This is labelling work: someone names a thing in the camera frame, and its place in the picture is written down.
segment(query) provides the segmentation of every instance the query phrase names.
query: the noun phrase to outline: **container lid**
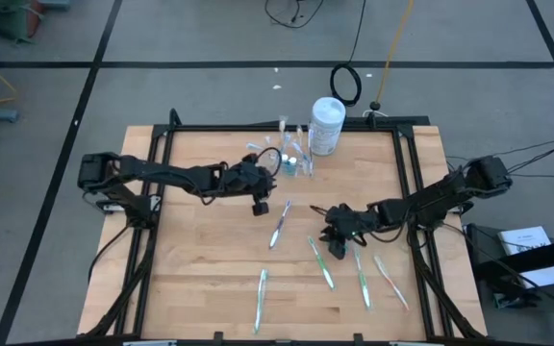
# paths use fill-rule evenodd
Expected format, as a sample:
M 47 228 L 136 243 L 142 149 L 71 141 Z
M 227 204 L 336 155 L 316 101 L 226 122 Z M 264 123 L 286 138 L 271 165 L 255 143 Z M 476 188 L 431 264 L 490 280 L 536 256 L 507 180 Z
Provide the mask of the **container lid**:
M 314 120 L 320 125 L 337 126 L 345 118 L 345 106 L 333 97 L 322 97 L 314 103 Z

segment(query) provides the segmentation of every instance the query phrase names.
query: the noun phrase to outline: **white container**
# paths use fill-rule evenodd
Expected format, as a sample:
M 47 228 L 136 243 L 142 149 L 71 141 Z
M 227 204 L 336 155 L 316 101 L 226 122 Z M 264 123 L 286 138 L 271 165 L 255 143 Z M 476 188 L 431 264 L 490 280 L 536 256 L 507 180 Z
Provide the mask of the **white container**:
M 345 106 L 333 97 L 322 97 L 315 101 L 312 113 L 312 152 L 314 155 L 331 155 L 337 147 L 341 127 L 345 120 Z

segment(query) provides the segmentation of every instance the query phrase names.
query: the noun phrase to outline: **gray floor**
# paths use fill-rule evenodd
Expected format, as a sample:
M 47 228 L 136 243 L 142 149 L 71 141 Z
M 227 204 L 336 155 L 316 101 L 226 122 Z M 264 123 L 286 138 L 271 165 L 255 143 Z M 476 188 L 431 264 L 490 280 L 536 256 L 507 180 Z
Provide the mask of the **gray floor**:
M 6 62 L 90 62 L 113 0 L 76 0 L 50 12 L 35 44 L 2 39 Z M 286 0 L 272 0 L 278 12 Z M 316 0 L 303 2 L 309 13 Z M 271 25 L 263 1 L 123 1 L 107 62 L 339 61 L 351 50 L 362 1 L 326 1 L 314 21 L 292 31 Z M 386 58 L 399 0 L 369 1 L 358 61 Z M 539 1 L 554 37 L 554 1 Z M 396 60 L 550 62 L 525 1 L 416 1 Z M 2 69 L 19 90 L 16 124 L 0 123 L 0 318 L 37 220 L 88 69 Z M 380 69 L 359 69 L 359 115 L 377 90 Z M 185 123 L 244 124 L 280 114 L 306 122 L 314 100 L 330 93 L 330 68 L 100 69 L 9 342 L 71 337 L 87 288 L 103 217 L 75 186 L 80 157 L 118 151 L 128 125 L 165 122 L 175 107 Z M 350 83 L 338 76 L 338 84 Z M 0 97 L 7 90 L 0 84 Z M 554 69 L 394 69 L 383 111 L 429 115 L 447 154 L 474 157 L 554 139 Z M 506 162 L 531 158 L 515 154 Z M 554 173 L 554 156 L 524 173 Z M 497 228 L 543 225 L 554 237 L 554 180 L 518 179 L 482 201 L 466 221 Z M 554 316 L 484 307 L 491 335 L 554 343 Z

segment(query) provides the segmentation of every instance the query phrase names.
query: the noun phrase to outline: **concrete floor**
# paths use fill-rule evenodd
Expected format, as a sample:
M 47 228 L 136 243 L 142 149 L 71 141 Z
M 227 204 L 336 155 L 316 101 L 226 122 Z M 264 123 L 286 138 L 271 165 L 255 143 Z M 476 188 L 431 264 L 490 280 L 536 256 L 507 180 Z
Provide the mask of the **concrete floor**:
M 275 12 L 287 0 L 272 0 Z M 50 12 L 35 44 L 0 41 L 4 62 L 86 62 L 76 68 L 2 68 L 19 90 L 18 123 L 0 123 L 0 318 L 38 218 L 113 0 L 76 0 Z M 310 13 L 317 0 L 302 3 Z M 258 0 L 124 0 L 105 62 L 342 61 L 350 54 L 362 1 L 326 1 L 301 30 L 271 25 Z M 539 1 L 554 38 L 554 1 Z M 381 61 L 404 1 L 367 2 L 355 61 Z M 416 1 L 395 56 L 403 62 L 552 62 L 524 0 Z M 187 124 L 245 124 L 280 114 L 304 123 L 330 94 L 330 68 L 101 68 L 65 169 L 9 342 L 72 337 L 85 299 L 88 265 L 103 217 L 75 185 L 80 157 L 119 151 L 129 125 L 163 123 L 175 107 Z M 360 115 L 381 69 L 359 68 Z M 340 88 L 351 88 L 338 76 Z M 7 95 L 0 84 L 0 97 Z M 554 139 L 554 68 L 394 68 L 383 111 L 429 115 L 448 155 L 475 157 Z M 519 162 L 538 152 L 506 157 Z M 523 173 L 553 174 L 554 156 Z M 554 237 L 554 180 L 517 179 L 466 216 L 496 228 L 543 225 Z M 484 307 L 489 333 L 554 343 L 554 316 Z

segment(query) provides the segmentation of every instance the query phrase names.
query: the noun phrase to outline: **wooden table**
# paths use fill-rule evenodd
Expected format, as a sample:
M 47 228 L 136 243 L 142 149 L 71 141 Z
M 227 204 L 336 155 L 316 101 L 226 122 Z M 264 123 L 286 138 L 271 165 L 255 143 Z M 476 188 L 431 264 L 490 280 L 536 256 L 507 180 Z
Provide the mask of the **wooden table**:
M 122 153 L 145 159 L 151 129 L 128 128 Z M 247 142 L 262 143 L 267 135 L 277 137 L 257 132 L 176 133 L 170 164 L 236 163 L 248 153 Z M 447 173 L 438 128 L 415 127 L 415 141 L 424 183 L 432 184 Z M 404 157 L 409 167 L 409 154 Z M 414 186 L 409 168 L 408 177 Z M 140 183 L 129 186 L 139 193 Z M 345 202 L 364 210 L 367 203 L 401 197 L 391 135 L 342 133 L 332 156 L 316 158 L 312 180 L 280 176 L 277 186 L 268 200 L 271 213 L 260 217 L 252 215 L 249 196 L 217 199 L 204 207 L 197 197 L 166 188 L 142 337 L 211 339 L 214 332 L 222 331 L 226 339 L 351 340 L 353 333 L 362 333 L 365 340 L 424 339 L 415 270 L 405 236 L 391 244 L 369 239 L 362 251 L 374 305 L 371 312 L 363 304 L 353 257 L 337 260 L 328 253 L 326 243 L 317 243 L 337 286 L 331 292 L 307 241 L 308 235 L 317 238 L 325 227 L 323 217 L 310 210 L 310 204 L 329 208 Z M 288 199 L 292 207 L 284 231 L 276 248 L 269 251 L 270 236 Z M 459 224 L 455 216 L 447 222 Z M 124 224 L 123 214 L 107 216 L 100 248 Z M 131 233 L 95 266 L 79 333 L 93 327 L 119 293 Z M 446 292 L 474 328 L 485 334 L 463 237 L 447 229 L 438 229 L 435 237 Z M 374 253 L 382 256 L 410 311 L 405 311 L 381 277 L 372 260 Z M 260 332 L 253 335 L 263 268 L 269 272 L 264 316 Z M 430 298 L 436 334 L 441 334 L 432 293 Z M 133 297 L 130 311 L 136 302 Z M 128 318 L 128 332 L 132 319 Z

